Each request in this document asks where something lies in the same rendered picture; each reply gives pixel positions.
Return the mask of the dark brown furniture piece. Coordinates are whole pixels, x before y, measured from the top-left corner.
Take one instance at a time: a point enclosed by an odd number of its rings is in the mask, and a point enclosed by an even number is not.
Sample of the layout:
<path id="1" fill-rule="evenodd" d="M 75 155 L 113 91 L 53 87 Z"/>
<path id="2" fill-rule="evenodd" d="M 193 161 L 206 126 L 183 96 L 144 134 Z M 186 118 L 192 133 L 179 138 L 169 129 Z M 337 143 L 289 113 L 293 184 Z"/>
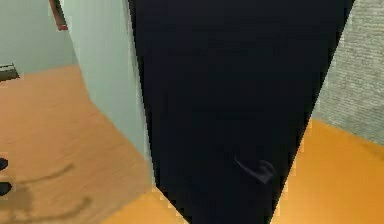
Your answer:
<path id="1" fill-rule="evenodd" d="M 0 82 L 17 78 L 19 78 L 19 74 L 13 63 L 0 65 Z"/>

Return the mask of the red-brown framed wall picture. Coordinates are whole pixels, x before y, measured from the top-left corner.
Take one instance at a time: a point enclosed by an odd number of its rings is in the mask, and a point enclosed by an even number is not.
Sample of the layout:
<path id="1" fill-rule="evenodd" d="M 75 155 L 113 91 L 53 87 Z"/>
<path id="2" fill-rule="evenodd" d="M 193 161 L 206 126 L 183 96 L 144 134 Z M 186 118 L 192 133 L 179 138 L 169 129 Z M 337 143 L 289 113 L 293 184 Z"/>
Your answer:
<path id="1" fill-rule="evenodd" d="M 60 0 L 49 0 L 50 7 L 55 19 L 56 26 L 59 31 L 67 30 L 68 26 L 64 17 L 64 13 L 60 4 Z"/>

